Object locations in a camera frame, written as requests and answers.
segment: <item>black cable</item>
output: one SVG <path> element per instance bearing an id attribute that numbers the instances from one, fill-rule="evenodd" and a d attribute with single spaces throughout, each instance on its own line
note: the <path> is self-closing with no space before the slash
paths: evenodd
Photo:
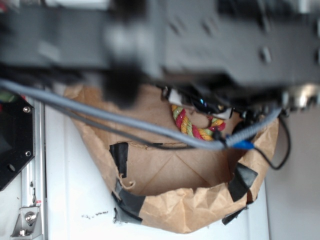
<path id="1" fill-rule="evenodd" d="M 280 170 L 287 162 L 288 158 L 289 158 L 289 155 L 290 155 L 290 152 L 291 152 L 291 136 L 290 136 L 290 132 L 289 132 L 289 129 L 288 129 L 288 126 L 287 124 L 285 123 L 284 119 L 279 116 L 279 122 L 280 124 L 282 125 L 283 129 L 284 129 L 284 133 L 286 135 L 286 138 L 287 138 L 287 149 L 286 149 L 286 153 L 285 153 L 285 156 L 282 160 L 282 162 L 278 165 L 278 166 L 275 166 L 271 163 L 271 161 L 269 160 L 269 158 L 266 156 L 266 154 L 261 150 L 259 149 L 258 147 L 254 147 L 254 149 L 261 154 L 261 156 L 265 159 L 265 161 L 270 165 L 270 167 L 273 169 L 273 170 Z"/>
<path id="2" fill-rule="evenodd" d="M 104 131 L 107 131 L 107 132 L 110 132 L 110 133 L 114 133 L 114 134 L 120 135 L 120 136 L 128 138 L 128 139 L 131 139 L 133 141 L 136 141 L 138 143 L 147 145 L 147 146 L 152 147 L 152 148 L 156 148 L 156 149 L 160 149 L 160 150 L 174 150 L 174 151 L 193 149 L 192 146 L 183 146 L 183 147 L 161 146 L 158 143 L 152 143 L 150 141 L 147 141 L 147 140 L 145 140 L 143 138 L 140 138 L 140 137 L 135 136 L 133 134 L 127 133 L 125 131 L 117 130 L 117 129 L 114 129 L 112 127 L 106 126 L 104 124 L 98 123 L 96 121 L 87 119 L 87 118 L 85 118 L 85 117 L 83 117 L 81 115 L 78 115 L 78 114 L 76 114 L 76 113 L 74 113 L 74 112 L 72 112 L 72 111 L 70 111 L 68 109 L 65 109 L 63 107 L 54 106 L 54 105 L 51 105 L 51 107 L 56 109 L 57 111 L 61 112 L 62 114 L 69 116 L 70 118 L 73 118 L 73 119 L 76 119 L 78 121 L 84 122 L 85 124 L 88 124 L 88 125 L 93 126 L 95 128 L 98 128 L 98 129 L 101 129 L 101 130 L 104 130 Z"/>

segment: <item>metal bracket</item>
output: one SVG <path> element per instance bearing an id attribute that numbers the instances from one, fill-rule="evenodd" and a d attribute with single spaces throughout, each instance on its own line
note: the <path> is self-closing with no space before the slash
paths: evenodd
<path id="1" fill-rule="evenodd" d="M 22 207 L 11 240 L 32 240 L 42 234 L 41 209 L 38 206 Z"/>

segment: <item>black tape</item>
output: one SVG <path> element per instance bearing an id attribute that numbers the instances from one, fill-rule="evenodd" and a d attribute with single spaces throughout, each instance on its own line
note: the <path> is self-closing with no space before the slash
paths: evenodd
<path id="1" fill-rule="evenodd" d="M 234 178 L 229 182 L 229 192 L 234 202 L 241 199 L 254 183 L 258 173 L 237 163 L 234 171 Z"/>
<path id="2" fill-rule="evenodd" d="M 127 142 L 110 145 L 110 153 L 123 178 L 127 177 L 128 148 L 129 144 Z"/>
<path id="3" fill-rule="evenodd" d="M 112 193 L 116 202 L 116 220 L 126 223 L 141 224 L 142 219 L 139 217 L 139 213 L 146 196 L 137 196 L 124 190 L 119 182 L 116 183 L 115 191 L 120 197 L 120 199 L 118 199 L 116 195 Z"/>
<path id="4" fill-rule="evenodd" d="M 240 209 L 239 211 L 236 211 L 228 216 L 226 216 L 224 219 L 222 219 L 222 223 L 224 225 L 229 224 L 233 219 L 236 219 L 238 217 L 238 215 L 243 211 L 243 210 L 247 210 L 248 207 L 245 206 L 244 208 Z"/>

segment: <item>black metal frame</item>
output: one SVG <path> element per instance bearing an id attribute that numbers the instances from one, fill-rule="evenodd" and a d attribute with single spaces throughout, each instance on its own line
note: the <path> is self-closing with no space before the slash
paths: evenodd
<path id="1" fill-rule="evenodd" d="M 0 191 L 34 157 L 34 108 L 19 95 L 1 105 Z"/>
<path id="2" fill-rule="evenodd" d="M 8 11 L 0 14 L 0 77 L 90 79 L 121 107 L 144 81 L 191 88 L 213 105 L 296 107 L 281 102 L 284 91 L 320 84 L 319 12 L 300 14 L 286 0 L 232 2 L 115 0 L 108 11 Z"/>

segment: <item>black panel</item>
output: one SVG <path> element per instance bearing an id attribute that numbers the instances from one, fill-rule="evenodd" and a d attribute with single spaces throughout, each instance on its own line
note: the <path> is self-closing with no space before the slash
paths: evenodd
<path id="1" fill-rule="evenodd" d="M 0 191 L 34 157 L 33 107 L 21 96 L 0 111 Z"/>
<path id="2" fill-rule="evenodd" d="M 120 199 L 114 193 L 112 196 L 116 202 L 116 216 L 115 218 L 121 222 L 140 224 L 142 219 L 139 217 L 140 210 L 144 204 L 146 196 L 134 195 L 121 187 L 117 182 L 115 191 Z"/>

